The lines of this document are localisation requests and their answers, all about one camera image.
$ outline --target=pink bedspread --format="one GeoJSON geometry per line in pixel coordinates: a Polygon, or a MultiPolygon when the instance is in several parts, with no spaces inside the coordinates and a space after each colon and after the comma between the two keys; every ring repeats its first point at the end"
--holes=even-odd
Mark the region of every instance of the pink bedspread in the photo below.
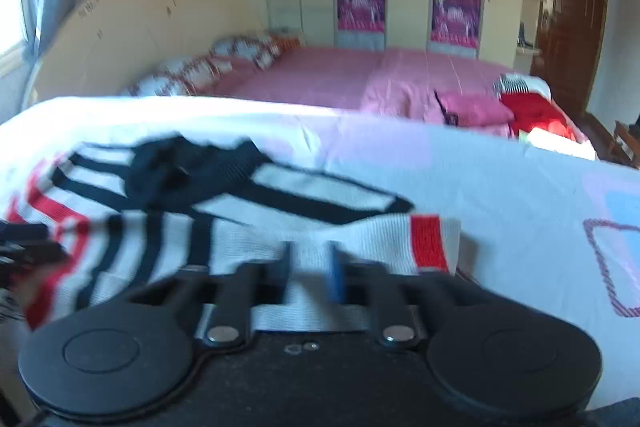
{"type": "MultiPolygon", "coordinates": [[[[444,124],[434,91],[494,92],[494,83],[508,68],[482,60],[416,50],[391,48],[369,79],[360,109],[387,116],[404,116],[426,123],[444,124]]],[[[507,125],[478,130],[510,136],[507,125]]]]}
{"type": "MultiPolygon", "coordinates": [[[[400,48],[384,52],[299,48],[287,52],[266,71],[234,63],[234,72],[220,82],[216,95],[444,124],[435,90],[488,94],[508,71],[483,60],[400,48]]],[[[574,128],[578,141],[586,140],[577,126],[574,128]]],[[[473,130],[511,136],[508,125],[473,130]]]]}
{"type": "Polygon", "coordinates": [[[219,96],[358,110],[383,53],[334,48],[287,52],[266,71],[224,79],[219,96]]]}

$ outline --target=red cloth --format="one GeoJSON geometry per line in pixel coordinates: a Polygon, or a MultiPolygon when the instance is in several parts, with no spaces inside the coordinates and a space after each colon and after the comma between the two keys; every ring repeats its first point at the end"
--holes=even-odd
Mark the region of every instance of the red cloth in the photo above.
{"type": "Polygon", "coordinates": [[[574,130],[566,118],[542,95],[536,92],[504,94],[502,103],[513,111],[515,120],[509,127],[518,136],[520,131],[531,132],[534,127],[577,142],[574,130]]]}

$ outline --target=brown door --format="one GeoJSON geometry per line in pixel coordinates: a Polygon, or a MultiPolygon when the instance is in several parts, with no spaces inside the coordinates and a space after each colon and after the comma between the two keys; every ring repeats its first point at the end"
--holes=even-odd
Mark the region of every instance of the brown door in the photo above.
{"type": "Polygon", "coordinates": [[[544,78],[570,117],[583,115],[604,28],[607,0],[545,0],[538,31],[542,51],[532,74],[544,78]]]}

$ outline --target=curved headboard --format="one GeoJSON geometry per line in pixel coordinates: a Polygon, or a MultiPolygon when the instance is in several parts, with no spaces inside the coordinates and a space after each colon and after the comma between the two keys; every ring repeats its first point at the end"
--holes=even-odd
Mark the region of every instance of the curved headboard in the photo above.
{"type": "Polygon", "coordinates": [[[116,94],[163,60],[260,28],[246,0],[83,0],[36,64],[22,108],[56,96],[116,94]]]}

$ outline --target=pink poster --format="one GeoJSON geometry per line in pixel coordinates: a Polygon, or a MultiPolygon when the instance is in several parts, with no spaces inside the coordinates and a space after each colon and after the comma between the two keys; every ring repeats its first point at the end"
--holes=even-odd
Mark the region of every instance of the pink poster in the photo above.
{"type": "Polygon", "coordinates": [[[433,0],[431,42],[478,48],[482,0],[433,0]]]}
{"type": "Polygon", "coordinates": [[[338,0],[338,29],[385,31],[386,0],[338,0]]]}

